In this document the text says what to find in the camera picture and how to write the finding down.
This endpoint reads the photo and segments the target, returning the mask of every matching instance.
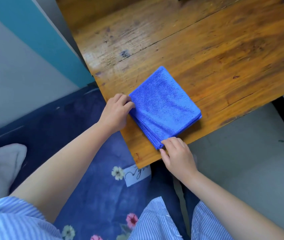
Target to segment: flower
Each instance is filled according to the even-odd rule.
[[[136,225],[137,221],[138,221],[138,218],[137,218],[136,214],[134,214],[134,213],[130,213],[126,217],[126,222],[128,223],[128,227],[130,229],[134,229],[135,228],[135,225]]]
[[[98,235],[93,235],[90,240],[103,240],[103,239]]]
[[[116,237],[116,240],[127,240],[128,239],[128,237],[130,236],[130,232],[127,232],[126,234],[121,234],[121,235],[118,235],[117,237]]]
[[[76,231],[72,226],[66,225],[64,226],[61,235],[64,240],[72,240],[76,235]]]
[[[124,171],[120,167],[115,166],[112,170],[112,176],[115,177],[116,180],[122,180],[124,177]]]

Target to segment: wooden tabletop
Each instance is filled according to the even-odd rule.
[[[186,143],[284,95],[283,0],[57,1],[106,100],[170,72],[203,115]],[[131,117],[121,133],[138,167],[161,158]]]

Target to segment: pink flower print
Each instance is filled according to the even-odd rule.
[[[136,214],[134,214],[134,213],[130,213],[126,217],[126,222],[128,223],[128,227],[131,230],[133,230],[135,228],[137,221],[138,221],[138,218],[137,218]]]
[[[103,239],[98,235],[93,235],[90,240],[103,240]]]

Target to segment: forearm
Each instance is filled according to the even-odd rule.
[[[111,134],[108,127],[96,123],[32,173],[11,196],[33,204],[49,222],[54,222]]]
[[[235,240],[284,239],[284,230],[196,172],[185,185],[214,213]]]

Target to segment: blue towel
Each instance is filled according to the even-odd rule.
[[[168,71],[159,67],[130,97],[130,115],[158,150],[162,140],[176,136],[199,120],[201,111]]]

